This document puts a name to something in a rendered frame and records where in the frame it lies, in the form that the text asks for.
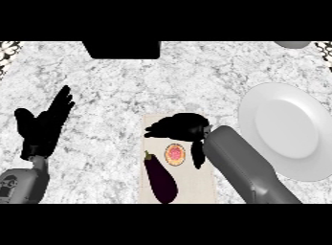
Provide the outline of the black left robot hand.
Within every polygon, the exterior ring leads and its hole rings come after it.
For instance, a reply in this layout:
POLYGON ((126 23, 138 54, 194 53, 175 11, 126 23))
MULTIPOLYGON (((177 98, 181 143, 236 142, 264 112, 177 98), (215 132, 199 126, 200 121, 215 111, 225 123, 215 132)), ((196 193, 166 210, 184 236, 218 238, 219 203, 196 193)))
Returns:
POLYGON ((22 137, 19 158, 25 161, 33 156, 48 158, 53 153, 62 125, 67 119, 72 102, 70 88, 64 85, 45 111, 33 116, 25 108, 14 110, 16 132, 22 137))

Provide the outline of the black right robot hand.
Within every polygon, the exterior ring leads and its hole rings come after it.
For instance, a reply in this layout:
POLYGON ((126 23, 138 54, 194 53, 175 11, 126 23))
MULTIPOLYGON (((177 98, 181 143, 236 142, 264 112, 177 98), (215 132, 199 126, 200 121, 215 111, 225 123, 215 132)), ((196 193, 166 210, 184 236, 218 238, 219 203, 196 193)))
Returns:
POLYGON ((146 128, 146 138, 168 138, 171 140, 191 142, 190 156, 196 169, 205 162, 202 141, 211 133, 212 126, 208 119, 196 113, 177 113, 162 118, 146 128))

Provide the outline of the pink frosted cupcake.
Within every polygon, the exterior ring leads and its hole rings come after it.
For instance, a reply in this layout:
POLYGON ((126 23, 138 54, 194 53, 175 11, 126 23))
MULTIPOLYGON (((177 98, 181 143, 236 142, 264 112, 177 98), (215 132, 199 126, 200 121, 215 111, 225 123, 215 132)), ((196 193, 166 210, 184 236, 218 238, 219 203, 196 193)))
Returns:
POLYGON ((177 167, 184 161, 184 149, 180 144, 169 144, 163 152, 165 162, 177 167))

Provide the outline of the beige placemat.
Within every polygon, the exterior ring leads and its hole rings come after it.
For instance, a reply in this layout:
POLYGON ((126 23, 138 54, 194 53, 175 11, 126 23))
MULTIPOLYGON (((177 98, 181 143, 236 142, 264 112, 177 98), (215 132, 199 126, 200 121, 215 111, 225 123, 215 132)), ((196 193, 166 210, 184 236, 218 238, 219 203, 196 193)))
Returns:
POLYGON ((193 166, 190 156, 191 142, 169 140, 168 138, 146 138, 141 137, 140 149, 140 192, 138 202, 143 204, 157 204, 153 196, 149 176, 144 167, 146 151, 153 154, 163 168, 169 172, 177 188, 178 194, 172 204, 199 203, 209 204, 215 202, 215 184, 214 184, 214 167, 209 161, 205 161, 199 169, 193 166), (171 144, 178 144, 184 151, 184 160, 178 166, 171 166, 165 161, 165 149, 171 144))

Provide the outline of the white round plate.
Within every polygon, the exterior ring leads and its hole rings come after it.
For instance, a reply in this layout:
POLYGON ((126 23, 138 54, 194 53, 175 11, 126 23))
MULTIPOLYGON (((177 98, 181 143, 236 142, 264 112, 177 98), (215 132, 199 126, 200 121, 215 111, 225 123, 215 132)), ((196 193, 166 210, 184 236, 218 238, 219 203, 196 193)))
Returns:
POLYGON ((301 89, 255 85, 240 101, 239 128, 281 176, 314 182, 332 175, 332 116, 301 89))

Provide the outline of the dark purple eggplant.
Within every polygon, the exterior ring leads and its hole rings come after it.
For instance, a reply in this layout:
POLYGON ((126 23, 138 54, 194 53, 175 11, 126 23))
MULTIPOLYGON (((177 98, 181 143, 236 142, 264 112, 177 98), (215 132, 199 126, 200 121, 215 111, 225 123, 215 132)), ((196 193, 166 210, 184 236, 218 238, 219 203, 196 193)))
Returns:
POLYGON ((144 151, 144 153, 144 167, 152 194, 160 204, 168 204, 174 201, 178 194, 177 183, 154 155, 149 154, 147 151, 144 151))

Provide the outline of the black appliance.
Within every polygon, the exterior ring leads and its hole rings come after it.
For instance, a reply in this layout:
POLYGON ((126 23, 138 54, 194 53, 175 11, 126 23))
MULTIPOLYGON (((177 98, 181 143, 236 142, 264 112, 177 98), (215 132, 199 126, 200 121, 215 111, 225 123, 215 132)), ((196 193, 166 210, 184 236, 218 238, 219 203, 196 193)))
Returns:
POLYGON ((94 59, 157 59, 159 41, 84 41, 94 59))

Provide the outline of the grey round object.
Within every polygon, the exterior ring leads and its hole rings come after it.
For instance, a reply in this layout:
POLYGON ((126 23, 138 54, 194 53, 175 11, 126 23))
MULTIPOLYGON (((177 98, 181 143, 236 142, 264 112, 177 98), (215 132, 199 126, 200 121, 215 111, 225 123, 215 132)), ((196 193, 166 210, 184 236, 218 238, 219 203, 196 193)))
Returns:
POLYGON ((302 49, 309 45, 311 41, 274 41, 274 43, 286 49, 302 49))

